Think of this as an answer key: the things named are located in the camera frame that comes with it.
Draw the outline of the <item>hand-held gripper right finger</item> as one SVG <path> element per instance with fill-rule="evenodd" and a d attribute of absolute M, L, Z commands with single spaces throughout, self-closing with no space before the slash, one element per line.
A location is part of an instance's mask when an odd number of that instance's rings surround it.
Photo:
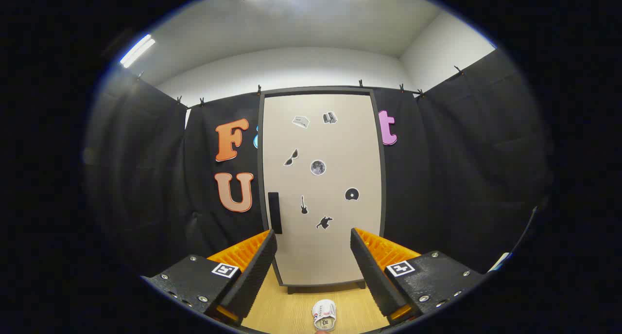
<path fill-rule="evenodd" d="M 440 311 L 485 280 L 443 252 L 420 254 L 359 228 L 349 242 L 363 279 L 391 325 Z"/>

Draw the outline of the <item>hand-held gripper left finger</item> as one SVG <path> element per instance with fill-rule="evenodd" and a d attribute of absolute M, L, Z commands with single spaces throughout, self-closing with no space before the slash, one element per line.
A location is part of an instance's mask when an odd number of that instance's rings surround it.
<path fill-rule="evenodd" d="M 249 315 L 276 252 L 275 232 L 269 229 L 209 257 L 190 254 L 142 279 L 194 312 L 239 326 Z"/>

